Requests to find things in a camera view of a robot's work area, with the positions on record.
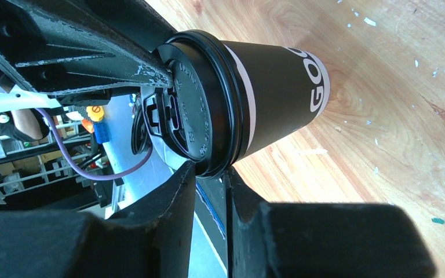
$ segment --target paint speck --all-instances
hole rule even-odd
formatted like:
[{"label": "paint speck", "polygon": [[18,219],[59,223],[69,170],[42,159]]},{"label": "paint speck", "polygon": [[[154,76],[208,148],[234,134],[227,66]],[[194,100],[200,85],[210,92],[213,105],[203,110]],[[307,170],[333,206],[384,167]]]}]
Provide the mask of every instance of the paint speck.
[{"label": "paint speck", "polygon": [[365,23],[367,23],[367,24],[369,24],[369,25],[371,25],[371,26],[374,26],[374,27],[376,27],[376,22],[375,21],[372,21],[372,20],[370,20],[369,18],[365,18],[364,19],[364,22]]},{"label": "paint speck", "polygon": [[444,223],[445,223],[445,220],[443,220],[443,219],[441,219],[441,218],[439,218],[439,217],[433,217],[433,218],[431,219],[431,221],[432,221],[433,223],[441,224],[441,225],[444,225]]}]

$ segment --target wooden table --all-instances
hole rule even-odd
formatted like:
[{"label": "wooden table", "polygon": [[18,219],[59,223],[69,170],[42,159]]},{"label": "wooden table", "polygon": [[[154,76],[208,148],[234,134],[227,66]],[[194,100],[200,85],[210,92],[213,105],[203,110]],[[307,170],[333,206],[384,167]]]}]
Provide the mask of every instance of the wooden table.
[{"label": "wooden table", "polygon": [[445,277],[445,1],[148,2],[178,30],[317,55],[331,78],[325,112],[237,163],[240,174],[270,201],[400,206]]}]

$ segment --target purple cable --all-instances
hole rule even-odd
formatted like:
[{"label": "purple cable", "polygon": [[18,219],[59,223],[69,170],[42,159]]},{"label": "purple cable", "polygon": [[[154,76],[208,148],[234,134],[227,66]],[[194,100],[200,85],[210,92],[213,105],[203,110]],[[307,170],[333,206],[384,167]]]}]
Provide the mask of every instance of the purple cable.
[{"label": "purple cable", "polygon": [[52,134],[54,135],[55,140],[57,141],[57,145],[59,145],[59,149],[62,152],[62,155],[64,156],[66,161],[69,163],[69,165],[71,165],[71,168],[73,168],[74,171],[76,171],[76,173],[78,173],[79,175],[82,175],[83,177],[88,178],[90,180],[93,180],[93,181],[110,181],[110,180],[114,180],[114,179],[117,179],[117,178],[124,177],[124,176],[126,176],[128,174],[131,174],[132,172],[136,171],[137,169],[141,168],[147,162],[147,160],[149,159],[149,157],[152,154],[152,147],[149,147],[149,149],[147,150],[146,156],[141,160],[141,162],[139,162],[134,167],[132,167],[132,168],[130,168],[128,170],[125,170],[125,171],[123,171],[121,173],[118,173],[118,174],[114,174],[114,175],[93,175],[93,174],[89,174],[88,172],[85,172],[81,168],[79,168],[76,163],[74,163],[74,160],[72,159],[71,155],[69,155],[69,153],[67,152],[67,148],[65,147],[64,143],[62,142],[62,138],[60,138],[59,131],[55,127],[54,121],[52,120],[50,115],[47,114],[47,112],[45,112],[45,110],[43,110],[42,108],[35,108],[35,109],[40,114],[42,114],[42,116],[49,123],[50,130],[52,131]]}]

